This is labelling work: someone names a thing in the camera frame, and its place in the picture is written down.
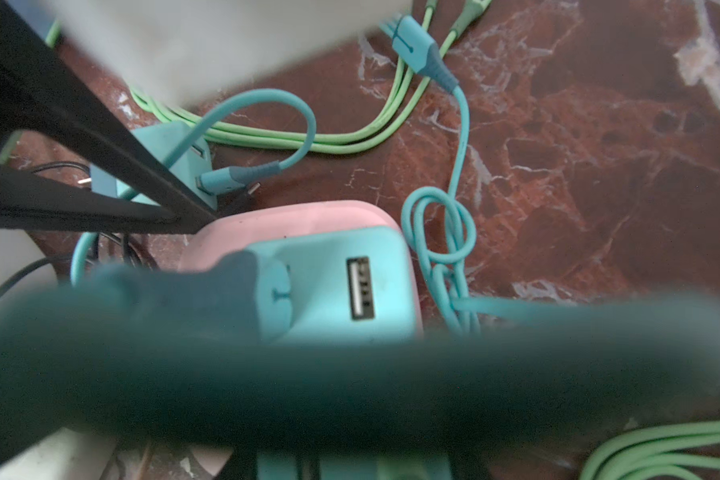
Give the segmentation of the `pink power strip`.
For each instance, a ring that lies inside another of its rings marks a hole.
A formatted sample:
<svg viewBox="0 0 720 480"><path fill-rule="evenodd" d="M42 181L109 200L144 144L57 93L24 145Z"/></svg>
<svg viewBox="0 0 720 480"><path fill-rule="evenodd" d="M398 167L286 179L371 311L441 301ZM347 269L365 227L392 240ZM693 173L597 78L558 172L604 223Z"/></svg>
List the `pink power strip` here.
<svg viewBox="0 0 720 480"><path fill-rule="evenodd" d="M274 260L290 280L289 295L263 300L251 313L213 314L197 332L344 345L412 342L422 334L408 246L392 217L374 205L316 202L226 217L193 238L179 269L210 270L244 250Z"/></svg>

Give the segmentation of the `white charger adapter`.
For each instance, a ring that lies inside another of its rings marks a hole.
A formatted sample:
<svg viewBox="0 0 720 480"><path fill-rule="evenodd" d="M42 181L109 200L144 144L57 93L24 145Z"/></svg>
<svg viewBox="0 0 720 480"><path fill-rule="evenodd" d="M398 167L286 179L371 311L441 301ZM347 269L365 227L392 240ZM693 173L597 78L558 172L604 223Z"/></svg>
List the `white charger adapter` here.
<svg viewBox="0 0 720 480"><path fill-rule="evenodd" d="M408 1L46 1L111 73L191 106L321 55L407 11Z"/></svg>

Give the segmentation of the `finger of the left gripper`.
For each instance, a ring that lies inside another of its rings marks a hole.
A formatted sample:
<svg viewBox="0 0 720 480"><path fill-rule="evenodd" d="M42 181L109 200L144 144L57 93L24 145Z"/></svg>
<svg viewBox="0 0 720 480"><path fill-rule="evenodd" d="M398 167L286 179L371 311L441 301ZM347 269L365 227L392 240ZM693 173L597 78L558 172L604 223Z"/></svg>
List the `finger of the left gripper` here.
<svg viewBox="0 0 720 480"><path fill-rule="evenodd" d="M0 165L0 228L189 234L204 227L204 203L162 165L136 165L123 174L158 204L107 197Z"/></svg>
<svg viewBox="0 0 720 480"><path fill-rule="evenodd" d="M127 168L160 164L0 1L0 153L14 132L26 130L44 134L126 183ZM217 214L203 203L205 226Z"/></svg>

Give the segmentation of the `teal plugs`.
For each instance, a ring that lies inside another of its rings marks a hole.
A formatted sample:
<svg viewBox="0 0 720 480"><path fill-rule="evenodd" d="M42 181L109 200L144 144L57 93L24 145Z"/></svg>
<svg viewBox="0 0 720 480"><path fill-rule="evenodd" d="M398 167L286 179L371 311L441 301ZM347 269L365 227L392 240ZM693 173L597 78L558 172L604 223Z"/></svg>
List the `teal plugs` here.
<svg viewBox="0 0 720 480"><path fill-rule="evenodd" d="M394 220L340 200L237 213L204 227L177 271L107 271L135 318L186 334L373 345L422 334L412 261Z"/></svg>

